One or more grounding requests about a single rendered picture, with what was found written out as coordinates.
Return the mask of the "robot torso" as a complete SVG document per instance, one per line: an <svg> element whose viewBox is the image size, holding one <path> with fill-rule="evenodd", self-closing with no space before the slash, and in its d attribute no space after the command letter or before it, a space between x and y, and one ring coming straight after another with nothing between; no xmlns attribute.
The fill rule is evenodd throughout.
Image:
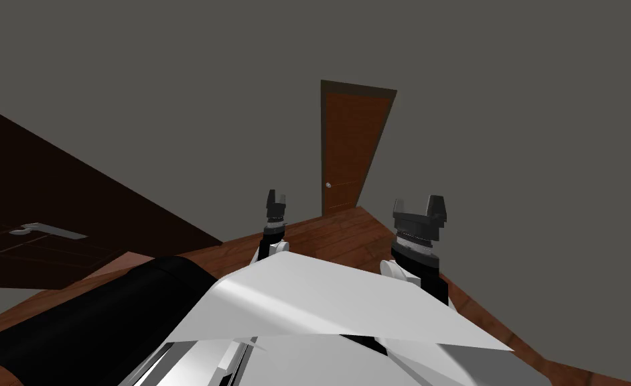
<svg viewBox="0 0 631 386"><path fill-rule="evenodd" d="M417 284L282 251L201 297L119 386L552 386Z"/></svg>

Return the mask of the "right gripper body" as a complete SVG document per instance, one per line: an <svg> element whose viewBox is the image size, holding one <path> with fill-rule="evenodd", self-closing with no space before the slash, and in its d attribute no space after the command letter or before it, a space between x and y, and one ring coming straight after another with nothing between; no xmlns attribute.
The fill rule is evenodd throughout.
<svg viewBox="0 0 631 386"><path fill-rule="evenodd" d="M447 222L446 213L411 214L406 212L394 212L394 227L397 231L410 234L420 239L438 239L439 229Z"/></svg>

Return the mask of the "dark brown door leaf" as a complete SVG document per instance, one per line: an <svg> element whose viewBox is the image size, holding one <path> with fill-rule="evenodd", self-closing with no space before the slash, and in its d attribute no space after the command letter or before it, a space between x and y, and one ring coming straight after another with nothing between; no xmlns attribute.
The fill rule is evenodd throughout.
<svg viewBox="0 0 631 386"><path fill-rule="evenodd" d="M34 222L88 237L9 234ZM0 288L60 290L126 252L161 257L219 243L0 114Z"/></svg>

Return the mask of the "reddish brown door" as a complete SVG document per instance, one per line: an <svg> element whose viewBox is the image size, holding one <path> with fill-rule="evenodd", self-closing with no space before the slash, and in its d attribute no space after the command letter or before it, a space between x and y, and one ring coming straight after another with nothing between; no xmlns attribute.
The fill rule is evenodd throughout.
<svg viewBox="0 0 631 386"><path fill-rule="evenodd" d="M324 215L357 205L396 95L389 88L321 81Z"/></svg>

